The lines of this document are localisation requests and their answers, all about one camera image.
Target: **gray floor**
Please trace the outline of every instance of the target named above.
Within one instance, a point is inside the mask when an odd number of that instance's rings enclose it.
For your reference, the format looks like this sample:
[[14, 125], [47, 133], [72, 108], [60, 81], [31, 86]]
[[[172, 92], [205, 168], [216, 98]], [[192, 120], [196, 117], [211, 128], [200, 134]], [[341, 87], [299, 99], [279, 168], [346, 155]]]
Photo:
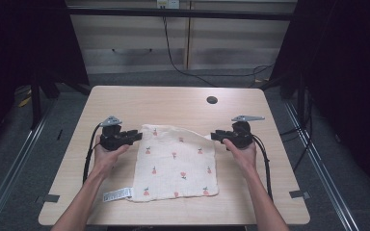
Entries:
[[[194, 73], [232, 73], [244, 74], [251, 70], [199, 70]], [[260, 81], [266, 76], [256, 76]], [[184, 76], [175, 71], [132, 72], [130, 74], [96, 74], [91, 75], [92, 85], [137, 85], [137, 86], [193, 86], [209, 87], [200, 79]], [[245, 88], [255, 82], [254, 77], [203, 77], [219, 87]], [[59, 86], [60, 97], [49, 115], [45, 127], [35, 144], [31, 156], [17, 179], [8, 201], [0, 213], [0, 230], [49, 230], [50, 227], [39, 225], [38, 216], [41, 204], [35, 202], [37, 196], [48, 193], [56, 175], [75, 125], [87, 101], [74, 90]], [[265, 91], [266, 98], [274, 115], [280, 133], [293, 128], [293, 123], [284, 106], [285, 101], [278, 94], [279, 89]], [[16, 102], [23, 95], [16, 97]], [[0, 183], [29, 133], [32, 121], [31, 105], [17, 108], [13, 105], [7, 116], [0, 137]], [[283, 136], [287, 141], [297, 134]], [[317, 109], [313, 110], [313, 140], [331, 174], [337, 188], [348, 203], [359, 230], [370, 230], [370, 180], [358, 168], [349, 150], [336, 142], [329, 123]], [[284, 143], [287, 155], [292, 164], [296, 164], [304, 150], [299, 139]], [[345, 230], [330, 198], [320, 181], [310, 160], [304, 157], [296, 171], [296, 177], [302, 191], [310, 192], [311, 198], [306, 201], [311, 221], [306, 225], [291, 226], [291, 230]], [[88, 227], [88, 230], [106, 230], [106, 227]]]

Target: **human arm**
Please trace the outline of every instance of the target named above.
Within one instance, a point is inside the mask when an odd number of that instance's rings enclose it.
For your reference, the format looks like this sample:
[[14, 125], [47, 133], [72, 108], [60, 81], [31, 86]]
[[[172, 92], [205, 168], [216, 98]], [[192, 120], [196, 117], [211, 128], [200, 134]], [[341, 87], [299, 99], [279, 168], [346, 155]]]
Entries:
[[[96, 136], [95, 143], [100, 142]], [[52, 230], [84, 230], [91, 213], [92, 205], [104, 179], [114, 167], [119, 155], [128, 149], [128, 145], [121, 146], [118, 150], [107, 151], [101, 145], [94, 148], [94, 166], [83, 187], [71, 201], [68, 208], [52, 227]]]
[[251, 143], [246, 149], [238, 149], [230, 140], [224, 139], [243, 176], [248, 183], [251, 202], [256, 215], [257, 228], [260, 231], [289, 230], [272, 199], [267, 195], [256, 169], [256, 145]]

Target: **white cloth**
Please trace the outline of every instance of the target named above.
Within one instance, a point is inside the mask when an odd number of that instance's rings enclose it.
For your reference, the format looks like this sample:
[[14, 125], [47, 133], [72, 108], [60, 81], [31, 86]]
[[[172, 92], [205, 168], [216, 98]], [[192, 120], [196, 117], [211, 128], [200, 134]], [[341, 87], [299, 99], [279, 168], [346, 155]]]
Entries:
[[186, 129], [143, 125], [137, 155], [135, 202], [219, 193], [213, 141]]

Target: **wooden table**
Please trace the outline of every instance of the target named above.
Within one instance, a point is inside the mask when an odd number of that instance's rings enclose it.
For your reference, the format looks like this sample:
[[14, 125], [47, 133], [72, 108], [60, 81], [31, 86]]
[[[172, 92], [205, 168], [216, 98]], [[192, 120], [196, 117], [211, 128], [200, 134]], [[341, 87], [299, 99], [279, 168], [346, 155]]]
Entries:
[[[209, 104], [208, 96], [218, 98]], [[81, 188], [82, 174], [94, 127], [107, 116], [122, 120], [122, 130], [141, 129], [143, 124], [166, 124], [202, 135], [216, 129], [232, 130], [231, 119], [238, 116], [265, 116], [250, 122], [251, 130], [263, 140], [270, 159], [274, 201], [288, 224], [305, 224], [309, 214], [302, 198], [289, 192], [299, 186], [282, 145], [266, 98], [261, 90], [159, 87], [95, 87], [71, 138], [50, 194], [57, 203], [46, 202], [39, 222], [52, 225]], [[225, 146], [215, 142], [220, 192], [211, 197], [177, 198], [134, 203], [126, 200], [102, 202], [105, 192], [133, 184], [139, 143], [119, 158], [112, 175], [101, 186], [88, 224], [99, 225], [246, 225], [255, 224], [254, 210], [239, 167]], [[266, 186], [263, 156], [257, 167]]]

